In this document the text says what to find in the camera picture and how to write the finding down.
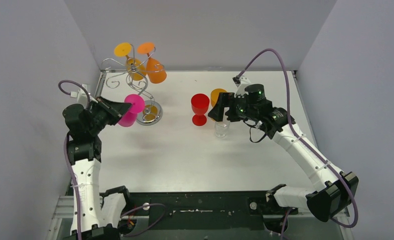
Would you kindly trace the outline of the yellow wine glass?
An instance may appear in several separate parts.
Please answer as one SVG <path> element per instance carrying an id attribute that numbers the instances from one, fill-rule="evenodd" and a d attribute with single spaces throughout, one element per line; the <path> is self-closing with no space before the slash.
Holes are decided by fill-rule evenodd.
<path id="1" fill-rule="evenodd" d="M 210 93 L 210 104 L 211 104 L 211 106 L 212 107 L 215 106 L 215 104 L 218 101 L 220 93 L 226 93 L 226 92 L 227 91 L 225 89 L 222 89 L 222 88 L 216 88 L 216 89 L 212 90 L 211 93 Z"/>
<path id="2" fill-rule="evenodd" d="M 126 57 L 125 66 L 133 81 L 144 79 L 146 68 L 139 59 L 134 57 L 135 51 L 132 44 L 122 42 L 114 48 L 113 52 L 117 57 Z"/>

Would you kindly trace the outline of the pink wine glass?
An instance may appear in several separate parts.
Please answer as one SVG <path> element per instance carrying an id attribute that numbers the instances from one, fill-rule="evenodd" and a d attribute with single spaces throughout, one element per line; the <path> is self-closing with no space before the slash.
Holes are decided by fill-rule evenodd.
<path id="1" fill-rule="evenodd" d="M 120 119 L 120 121 L 118 122 L 118 125 L 120 125 L 122 127 L 130 127 L 135 123 L 135 121 L 137 119 L 137 115 L 144 110 L 145 101 L 140 95 L 129 94 L 124 99 L 124 102 L 131 104 L 131 108 Z"/>

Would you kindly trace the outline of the red wine glass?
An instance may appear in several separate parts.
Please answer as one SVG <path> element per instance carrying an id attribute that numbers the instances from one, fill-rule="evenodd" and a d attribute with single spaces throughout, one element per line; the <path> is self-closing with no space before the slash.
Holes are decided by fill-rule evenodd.
<path id="1" fill-rule="evenodd" d="M 208 111 L 210 104 L 210 99 L 203 93 L 195 94 L 191 98 L 191 108 L 194 112 L 192 122 L 196 126 L 203 126 L 207 122 L 207 117 L 205 116 Z"/>

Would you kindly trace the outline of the clear wine glass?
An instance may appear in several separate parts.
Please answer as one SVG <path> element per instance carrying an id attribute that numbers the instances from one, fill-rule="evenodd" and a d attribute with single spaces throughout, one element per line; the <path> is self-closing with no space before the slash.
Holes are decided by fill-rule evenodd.
<path id="1" fill-rule="evenodd" d="M 218 138 L 224 138 L 229 131 L 229 127 L 230 127 L 229 121 L 215 122 L 215 125 L 214 125 L 215 136 Z"/>

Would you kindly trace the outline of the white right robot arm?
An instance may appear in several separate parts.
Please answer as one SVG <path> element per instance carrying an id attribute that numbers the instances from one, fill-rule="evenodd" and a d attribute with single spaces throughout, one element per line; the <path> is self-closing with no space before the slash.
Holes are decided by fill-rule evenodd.
<path id="1" fill-rule="evenodd" d="M 254 122 L 264 137 L 281 146 L 309 178 L 309 188 L 280 184 L 267 191 L 266 207 L 272 214 L 285 208 L 309 210 L 322 222 L 331 220 L 352 202 L 359 183 L 353 173 L 345 173 L 325 159 L 301 132 L 298 124 L 282 107 L 266 99 L 261 84 L 245 86 L 241 93 L 221 92 L 208 116 L 217 122 Z"/>

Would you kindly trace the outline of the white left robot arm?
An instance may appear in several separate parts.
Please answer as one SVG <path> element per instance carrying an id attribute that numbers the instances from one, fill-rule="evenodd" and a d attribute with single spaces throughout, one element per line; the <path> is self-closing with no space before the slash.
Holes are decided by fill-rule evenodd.
<path id="1" fill-rule="evenodd" d="M 69 240 L 119 240 L 120 215 L 132 212 L 133 201 L 125 186 L 99 191 L 102 142 L 99 133 L 117 124 L 132 107 L 130 103 L 97 97 L 86 107 L 74 103 L 62 115 L 69 131 L 64 154 L 74 196 Z"/>

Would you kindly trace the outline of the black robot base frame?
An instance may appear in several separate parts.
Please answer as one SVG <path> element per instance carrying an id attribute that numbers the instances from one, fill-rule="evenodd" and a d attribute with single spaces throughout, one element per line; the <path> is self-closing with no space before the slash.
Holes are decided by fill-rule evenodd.
<path id="1" fill-rule="evenodd" d="M 265 191 L 132 192 L 121 211 L 121 236 L 151 230 L 269 230 L 289 227 L 290 214 Z"/>

